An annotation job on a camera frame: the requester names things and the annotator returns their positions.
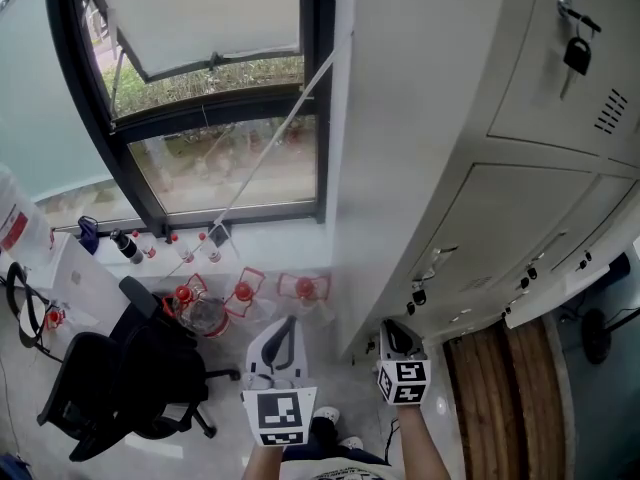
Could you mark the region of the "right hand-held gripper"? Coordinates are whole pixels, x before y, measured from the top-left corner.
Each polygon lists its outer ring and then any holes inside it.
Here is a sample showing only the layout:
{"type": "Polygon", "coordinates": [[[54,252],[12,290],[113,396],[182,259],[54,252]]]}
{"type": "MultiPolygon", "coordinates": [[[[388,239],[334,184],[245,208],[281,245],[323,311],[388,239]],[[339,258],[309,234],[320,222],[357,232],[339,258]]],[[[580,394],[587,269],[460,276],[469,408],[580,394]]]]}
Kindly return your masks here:
{"type": "Polygon", "coordinates": [[[426,358],[422,338],[406,325],[384,320],[380,325],[380,356],[377,385],[391,406],[419,406],[431,381],[431,361],[426,358]]]}

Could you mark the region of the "black flask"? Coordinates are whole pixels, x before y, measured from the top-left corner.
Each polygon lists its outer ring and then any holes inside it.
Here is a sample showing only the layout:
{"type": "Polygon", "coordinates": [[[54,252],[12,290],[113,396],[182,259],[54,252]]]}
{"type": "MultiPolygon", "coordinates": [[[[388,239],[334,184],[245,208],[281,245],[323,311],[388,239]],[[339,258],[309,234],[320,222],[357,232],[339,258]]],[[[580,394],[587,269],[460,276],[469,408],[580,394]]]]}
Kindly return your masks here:
{"type": "Polygon", "coordinates": [[[142,252],[138,249],[134,241],[121,229],[114,229],[110,233],[110,239],[116,245],[120,253],[132,264],[140,264],[143,261],[142,252]]]}

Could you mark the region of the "person's left forearm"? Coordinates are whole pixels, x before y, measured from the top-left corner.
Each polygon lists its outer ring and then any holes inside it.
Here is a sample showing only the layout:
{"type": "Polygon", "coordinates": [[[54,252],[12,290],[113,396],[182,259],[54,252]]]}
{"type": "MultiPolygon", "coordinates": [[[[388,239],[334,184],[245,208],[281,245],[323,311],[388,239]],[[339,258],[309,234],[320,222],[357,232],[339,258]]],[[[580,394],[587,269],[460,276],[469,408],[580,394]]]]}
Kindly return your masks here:
{"type": "Polygon", "coordinates": [[[245,467],[242,480],[280,480],[283,447],[255,445],[245,467]]]}

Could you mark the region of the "blue bag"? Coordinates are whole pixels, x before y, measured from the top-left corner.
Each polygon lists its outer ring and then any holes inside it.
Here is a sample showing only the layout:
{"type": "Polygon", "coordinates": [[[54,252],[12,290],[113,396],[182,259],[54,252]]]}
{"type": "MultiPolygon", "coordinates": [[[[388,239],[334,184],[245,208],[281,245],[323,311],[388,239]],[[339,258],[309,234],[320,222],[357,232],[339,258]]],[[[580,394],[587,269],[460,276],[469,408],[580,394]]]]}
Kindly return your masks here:
{"type": "Polygon", "coordinates": [[[79,243],[90,254],[94,255],[99,247],[98,221],[90,216],[83,215],[78,219],[80,230],[79,243]]]}

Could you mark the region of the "person's white shirt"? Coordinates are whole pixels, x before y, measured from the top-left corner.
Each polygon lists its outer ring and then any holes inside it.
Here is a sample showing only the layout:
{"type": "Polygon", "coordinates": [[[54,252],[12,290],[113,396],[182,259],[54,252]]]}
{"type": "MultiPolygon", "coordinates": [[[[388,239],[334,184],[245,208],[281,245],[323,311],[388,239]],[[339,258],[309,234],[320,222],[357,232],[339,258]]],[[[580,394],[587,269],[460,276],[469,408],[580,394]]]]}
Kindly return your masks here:
{"type": "Polygon", "coordinates": [[[405,480],[401,469],[336,457],[281,464],[279,480],[405,480]]]}

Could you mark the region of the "small red-capped bottle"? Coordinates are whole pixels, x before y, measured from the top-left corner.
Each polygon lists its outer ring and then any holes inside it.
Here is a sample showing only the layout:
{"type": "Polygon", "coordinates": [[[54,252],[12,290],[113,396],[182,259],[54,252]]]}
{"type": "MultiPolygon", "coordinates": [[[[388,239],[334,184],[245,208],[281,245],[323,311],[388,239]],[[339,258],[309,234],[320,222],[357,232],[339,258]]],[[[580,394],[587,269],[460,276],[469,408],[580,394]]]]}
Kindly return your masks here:
{"type": "Polygon", "coordinates": [[[200,232],[200,251],[211,262],[218,263],[221,260],[221,253],[214,239],[204,232],[200,232]]]}
{"type": "Polygon", "coordinates": [[[191,263],[194,260],[193,252],[189,246],[189,244],[185,241],[183,237],[178,235],[177,233],[172,233],[170,235],[171,245],[174,250],[177,252],[178,256],[184,263],[191,263]]]}
{"type": "Polygon", "coordinates": [[[138,230],[134,230],[131,233],[131,238],[136,244],[141,253],[148,259],[153,259],[156,255],[156,248],[154,245],[155,238],[148,233],[140,233],[138,230]]]}

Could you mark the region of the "large water jug red label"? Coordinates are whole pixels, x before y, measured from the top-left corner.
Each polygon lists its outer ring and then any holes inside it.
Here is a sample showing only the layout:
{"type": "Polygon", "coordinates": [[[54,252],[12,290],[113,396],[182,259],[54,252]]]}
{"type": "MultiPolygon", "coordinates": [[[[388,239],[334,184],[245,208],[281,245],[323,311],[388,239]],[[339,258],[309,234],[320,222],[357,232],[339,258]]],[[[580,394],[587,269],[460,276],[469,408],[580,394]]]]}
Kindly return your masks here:
{"type": "Polygon", "coordinates": [[[189,331],[217,338],[229,327],[224,301],[215,297],[204,280],[193,274],[185,284],[162,298],[164,312],[189,331]]]}

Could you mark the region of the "person's right forearm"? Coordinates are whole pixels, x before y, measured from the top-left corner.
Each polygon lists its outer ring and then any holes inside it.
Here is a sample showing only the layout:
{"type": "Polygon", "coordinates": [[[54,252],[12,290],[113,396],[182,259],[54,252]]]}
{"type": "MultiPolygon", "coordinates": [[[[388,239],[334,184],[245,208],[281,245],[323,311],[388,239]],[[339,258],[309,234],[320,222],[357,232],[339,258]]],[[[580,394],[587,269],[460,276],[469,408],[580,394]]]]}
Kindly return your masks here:
{"type": "Polygon", "coordinates": [[[397,406],[405,480],[451,480],[419,405],[397,406]]]}

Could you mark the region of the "black standing fan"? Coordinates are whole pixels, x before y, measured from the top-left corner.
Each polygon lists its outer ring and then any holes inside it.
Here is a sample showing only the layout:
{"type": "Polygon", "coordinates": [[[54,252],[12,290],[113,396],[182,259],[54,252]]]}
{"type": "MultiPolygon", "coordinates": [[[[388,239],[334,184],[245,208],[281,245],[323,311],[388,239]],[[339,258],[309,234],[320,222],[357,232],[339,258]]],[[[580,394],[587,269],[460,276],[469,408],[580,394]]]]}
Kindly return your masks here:
{"type": "Polygon", "coordinates": [[[603,311],[593,308],[583,316],[581,343],[585,356],[591,364],[602,364],[610,353],[612,334],[635,318],[640,317],[640,307],[620,311],[620,313],[624,312],[628,312],[628,315],[621,319],[615,315],[607,320],[603,311]]]}

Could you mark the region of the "person's dark trousers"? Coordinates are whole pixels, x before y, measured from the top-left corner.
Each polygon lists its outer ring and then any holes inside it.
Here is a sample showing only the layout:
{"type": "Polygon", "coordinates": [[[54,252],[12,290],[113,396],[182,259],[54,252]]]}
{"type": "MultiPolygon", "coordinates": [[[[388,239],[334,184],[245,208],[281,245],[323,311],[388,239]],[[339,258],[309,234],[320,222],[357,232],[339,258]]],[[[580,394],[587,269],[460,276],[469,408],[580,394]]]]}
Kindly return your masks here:
{"type": "Polygon", "coordinates": [[[287,447],[283,454],[283,461],[295,460],[323,460],[343,457],[368,464],[388,466],[384,459],[363,450],[348,450],[339,443],[343,439],[338,437],[336,425],[324,418],[312,419],[309,439],[306,444],[287,447]]]}

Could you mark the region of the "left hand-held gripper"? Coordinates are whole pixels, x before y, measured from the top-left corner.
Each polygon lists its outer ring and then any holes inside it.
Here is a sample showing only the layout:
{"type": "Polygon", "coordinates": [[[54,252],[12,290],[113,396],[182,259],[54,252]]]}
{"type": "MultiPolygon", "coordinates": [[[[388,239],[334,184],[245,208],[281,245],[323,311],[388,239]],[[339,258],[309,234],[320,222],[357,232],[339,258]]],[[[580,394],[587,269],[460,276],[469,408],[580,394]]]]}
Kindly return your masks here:
{"type": "MultiPolygon", "coordinates": [[[[304,333],[294,316],[269,325],[249,345],[246,367],[250,373],[306,376],[308,370],[304,333]]],[[[249,427],[260,447],[287,447],[308,442],[317,397],[315,386],[288,386],[276,381],[266,388],[245,389],[241,401],[249,427]]]]}

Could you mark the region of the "large white container red label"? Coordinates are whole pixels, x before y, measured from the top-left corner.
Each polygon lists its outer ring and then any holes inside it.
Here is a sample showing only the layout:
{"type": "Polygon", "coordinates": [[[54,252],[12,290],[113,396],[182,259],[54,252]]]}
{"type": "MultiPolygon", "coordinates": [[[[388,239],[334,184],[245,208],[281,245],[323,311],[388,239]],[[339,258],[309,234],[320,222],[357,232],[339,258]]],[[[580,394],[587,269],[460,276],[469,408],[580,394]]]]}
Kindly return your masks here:
{"type": "Polygon", "coordinates": [[[53,248],[53,232],[44,214],[0,163],[0,249],[35,270],[51,263],[53,248]]]}

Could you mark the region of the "white side table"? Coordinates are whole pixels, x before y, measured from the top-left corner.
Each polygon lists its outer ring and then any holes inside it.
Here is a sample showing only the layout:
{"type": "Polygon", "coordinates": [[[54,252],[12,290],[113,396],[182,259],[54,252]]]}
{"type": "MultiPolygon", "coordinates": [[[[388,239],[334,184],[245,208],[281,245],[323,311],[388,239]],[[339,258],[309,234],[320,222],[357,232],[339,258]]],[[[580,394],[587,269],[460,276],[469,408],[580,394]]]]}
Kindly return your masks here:
{"type": "Polygon", "coordinates": [[[129,304],[118,279],[69,233],[54,234],[46,287],[63,307],[114,325],[129,304]]]}

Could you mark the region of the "brown wooden plank platform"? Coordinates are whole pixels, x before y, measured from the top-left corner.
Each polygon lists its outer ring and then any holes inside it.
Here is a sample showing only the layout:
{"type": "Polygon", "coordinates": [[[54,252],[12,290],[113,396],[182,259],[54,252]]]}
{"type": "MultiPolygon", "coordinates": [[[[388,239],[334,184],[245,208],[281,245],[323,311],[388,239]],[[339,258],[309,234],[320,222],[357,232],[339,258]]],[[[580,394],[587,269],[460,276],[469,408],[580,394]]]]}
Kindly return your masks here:
{"type": "Polygon", "coordinates": [[[446,341],[466,480],[567,480],[569,446],[547,329],[499,321],[446,341]]]}

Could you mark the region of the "short white foam board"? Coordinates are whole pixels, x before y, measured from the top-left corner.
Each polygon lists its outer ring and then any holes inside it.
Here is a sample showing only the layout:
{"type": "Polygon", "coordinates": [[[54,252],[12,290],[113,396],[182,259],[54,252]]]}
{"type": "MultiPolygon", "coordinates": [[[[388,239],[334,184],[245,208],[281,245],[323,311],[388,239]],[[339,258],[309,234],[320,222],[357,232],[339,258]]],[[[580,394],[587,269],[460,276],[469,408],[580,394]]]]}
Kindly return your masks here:
{"type": "Polygon", "coordinates": [[[559,281],[523,297],[510,307],[505,323],[509,329],[534,320],[567,302],[590,287],[610,271],[608,264],[601,268],[588,266],[583,270],[564,275],[559,281]]]}

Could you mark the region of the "black office chair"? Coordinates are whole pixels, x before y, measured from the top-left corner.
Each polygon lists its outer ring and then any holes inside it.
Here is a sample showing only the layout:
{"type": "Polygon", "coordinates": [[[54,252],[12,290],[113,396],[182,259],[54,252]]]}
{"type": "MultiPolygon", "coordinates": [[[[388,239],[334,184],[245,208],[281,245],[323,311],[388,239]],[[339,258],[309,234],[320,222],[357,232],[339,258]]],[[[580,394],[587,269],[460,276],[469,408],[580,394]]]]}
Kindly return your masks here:
{"type": "Polygon", "coordinates": [[[236,368],[207,370],[194,333],[138,280],[127,276],[119,288],[129,301],[124,313],[109,334],[81,332],[71,340],[37,417],[75,440],[72,462],[88,461],[130,433],[161,440],[198,424],[213,438],[216,427],[199,411],[207,382],[241,377],[236,368]]]}

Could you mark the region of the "grey metal locker cabinet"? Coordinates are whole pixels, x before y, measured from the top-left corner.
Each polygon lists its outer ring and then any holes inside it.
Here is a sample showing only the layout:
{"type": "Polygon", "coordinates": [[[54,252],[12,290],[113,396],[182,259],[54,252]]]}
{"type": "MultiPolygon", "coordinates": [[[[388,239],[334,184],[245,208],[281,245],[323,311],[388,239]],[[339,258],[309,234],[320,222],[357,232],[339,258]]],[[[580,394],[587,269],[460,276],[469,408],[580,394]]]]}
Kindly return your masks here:
{"type": "Polygon", "coordinates": [[[601,26],[566,98],[557,0],[353,0],[334,231],[341,358],[409,315],[436,341],[601,268],[640,237],[640,0],[571,0],[601,26]],[[519,282],[528,265],[538,277],[519,282]]]}

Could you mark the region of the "black framed window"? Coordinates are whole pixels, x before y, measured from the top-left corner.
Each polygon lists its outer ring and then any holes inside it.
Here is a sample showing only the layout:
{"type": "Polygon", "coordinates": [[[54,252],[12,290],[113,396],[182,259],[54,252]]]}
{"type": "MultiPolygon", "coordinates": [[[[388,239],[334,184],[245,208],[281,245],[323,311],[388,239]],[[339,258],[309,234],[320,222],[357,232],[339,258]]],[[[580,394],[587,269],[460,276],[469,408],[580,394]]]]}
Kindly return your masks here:
{"type": "Polygon", "coordinates": [[[45,0],[80,120],[154,235],[326,212],[336,0],[45,0]]]}

